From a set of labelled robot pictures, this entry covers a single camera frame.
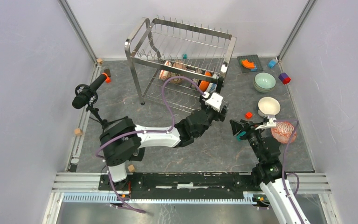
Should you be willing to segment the blue zigzag patterned bowl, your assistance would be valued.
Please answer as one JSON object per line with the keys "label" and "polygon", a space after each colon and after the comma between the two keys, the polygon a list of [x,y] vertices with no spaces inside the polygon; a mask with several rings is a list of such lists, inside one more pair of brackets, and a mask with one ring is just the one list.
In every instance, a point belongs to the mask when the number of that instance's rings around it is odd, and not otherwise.
{"label": "blue zigzag patterned bowl", "polygon": [[275,127],[271,128],[272,136],[280,143],[287,144],[293,133],[290,142],[293,142],[297,137],[297,132],[294,131],[294,126],[289,122],[277,122]]}

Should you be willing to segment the steel two-tier dish rack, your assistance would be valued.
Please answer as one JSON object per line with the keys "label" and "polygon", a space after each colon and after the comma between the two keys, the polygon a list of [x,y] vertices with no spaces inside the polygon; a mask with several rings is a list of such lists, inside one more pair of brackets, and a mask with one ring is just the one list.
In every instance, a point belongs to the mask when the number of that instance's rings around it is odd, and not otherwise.
{"label": "steel two-tier dish rack", "polygon": [[[156,17],[142,18],[124,43],[140,104],[153,102],[168,105],[177,110],[191,112],[199,105],[201,81],[216,83],[220,92],[234,52],[236,37],[228,31],[189,22]],[[172,66],[165,66],[165,61]],[[186,70],[174,68],[179,62]],[[178,73],[180,77],[158,78],[160,71]],[[212,76],[205,76],[209,71]],[[181,78],[180,84],[170,83]]]}

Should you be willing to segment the pale green ceramic bowl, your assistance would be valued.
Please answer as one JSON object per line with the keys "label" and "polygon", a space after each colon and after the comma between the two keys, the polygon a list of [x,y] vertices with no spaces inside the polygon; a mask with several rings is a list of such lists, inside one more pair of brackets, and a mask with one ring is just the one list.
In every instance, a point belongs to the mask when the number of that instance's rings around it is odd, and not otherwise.
{"label": "pale green ceramic bowl", "polygon": [[260,92],[260,93],[267,93],[267,92],[271,92],[275,86],[271,87],[271,88],[262,88],[260,87],[257,83],[253,82],[254,88]]}

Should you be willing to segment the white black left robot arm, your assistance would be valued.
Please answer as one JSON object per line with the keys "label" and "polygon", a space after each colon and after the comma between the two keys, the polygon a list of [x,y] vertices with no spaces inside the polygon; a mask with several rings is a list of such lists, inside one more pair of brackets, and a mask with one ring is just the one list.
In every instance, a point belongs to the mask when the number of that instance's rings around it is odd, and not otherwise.
{"label": "white black left robot arm", "polygon": [[141,161],[147,147],[181,148],[194,143],[213,121],[224,121],[227,105],[219,109],[201,102],[201,108],[170,127],[135,125],[130,118],[119,121],[100,136],[100,150],[108,167],[110,184],[123,190],[128,184],[126,161]]}

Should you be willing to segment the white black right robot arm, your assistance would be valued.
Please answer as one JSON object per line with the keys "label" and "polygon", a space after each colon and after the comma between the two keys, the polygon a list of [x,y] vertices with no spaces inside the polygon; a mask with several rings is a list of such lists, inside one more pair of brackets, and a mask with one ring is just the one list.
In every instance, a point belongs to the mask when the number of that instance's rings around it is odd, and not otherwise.
{"label": "white black right robot arm", "polygon": [[280,142],[271,136],[262,137],[264,130],[276,127],[278,123],[274,117],[264,118],[260,123],[230,120],[233,136],[239,141],[248,141],[258,160],[252,168],[251,186],[263,191],[279,223],[308,224],[309,219],[290,188],[284,163],[279,159]]}

